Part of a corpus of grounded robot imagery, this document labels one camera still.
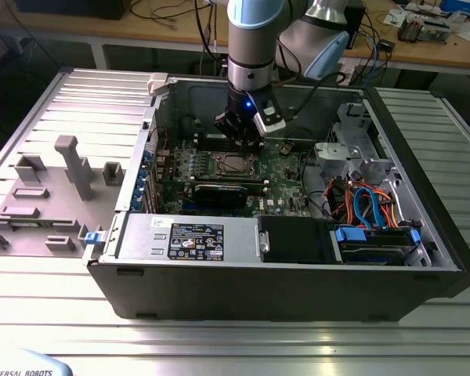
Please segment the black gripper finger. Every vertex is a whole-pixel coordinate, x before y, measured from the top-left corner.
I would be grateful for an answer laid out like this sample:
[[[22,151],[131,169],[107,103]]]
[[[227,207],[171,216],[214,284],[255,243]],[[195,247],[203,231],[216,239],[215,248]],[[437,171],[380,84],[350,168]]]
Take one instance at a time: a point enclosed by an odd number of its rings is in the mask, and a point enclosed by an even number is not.
[[[256,128],[247,131],[247,148],[252,154],[258,154],[263,148],[263,138]]]
[[[215,117],[215,127],[225,135],[241,153],[248,152],[245,122],[234,112],[225,111]]]

